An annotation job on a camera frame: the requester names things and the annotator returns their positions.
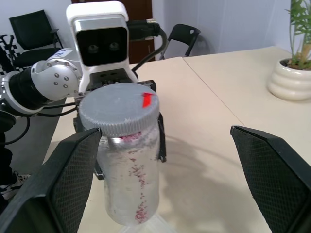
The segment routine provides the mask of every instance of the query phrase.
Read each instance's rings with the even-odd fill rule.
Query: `wall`
[[[6,0],[1,4],[0,34],[12,35],[10,17],[44,9],[52,28],[59,28],[58,34],[65,47],[73,43],[66,20],[66,8],[71,0]]]
[[[202,31],[192,56],[277,45],[289,46],[291,0],[164,0],[167,34],[177,23]],[[184,56],[187,46],[172,42],[166,57]]]

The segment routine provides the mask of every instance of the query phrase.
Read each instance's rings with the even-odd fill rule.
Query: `red sticker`
[[[151,96],[153,96],[153,94],[144,92],[142,96],[144,97],[142,108],[146,108],[151,104]]]

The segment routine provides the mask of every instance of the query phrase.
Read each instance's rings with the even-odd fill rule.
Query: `white table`
[[[233,60],[225,62],[235,67]],[[213,66],[201,64],[213,76]],[[226,73],[230,77],[232,70],[222,71]],[[160,165],[158,214],[178,233],[271,233],[252,199],[229,133],[232,125],[243,125],[239,117],[183,58],[145,64],[138,74],[141,80],[155,80],[164,116],[168,161]],[[60,118],[47,158],[74,133],[74,116]],[[105,212],[103,183],[94,178],[79,232],[114,233],[120,228]]]
[[[311,102],[289,102],[266,88],[277,47],[185,58],[187,64],[246,126],[282,137],[311,165]]]

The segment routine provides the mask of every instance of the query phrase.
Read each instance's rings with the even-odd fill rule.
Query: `gray screw cap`
[[[128,136],[156,123],[159,98],[143,85],[112,84],[88,94],[80,103],[79,115],[86,129],[100,128],[107,137]]]

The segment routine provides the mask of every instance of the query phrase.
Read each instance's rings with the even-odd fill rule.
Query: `shoe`
[[[25,181],[30,177],[30,175],[19,175],[17,171],[14,172],[17,177],[15,183],[9,185],[0,185],[0,193],[4,199],[9,200],[16,195],[19,189],[23,186]]]

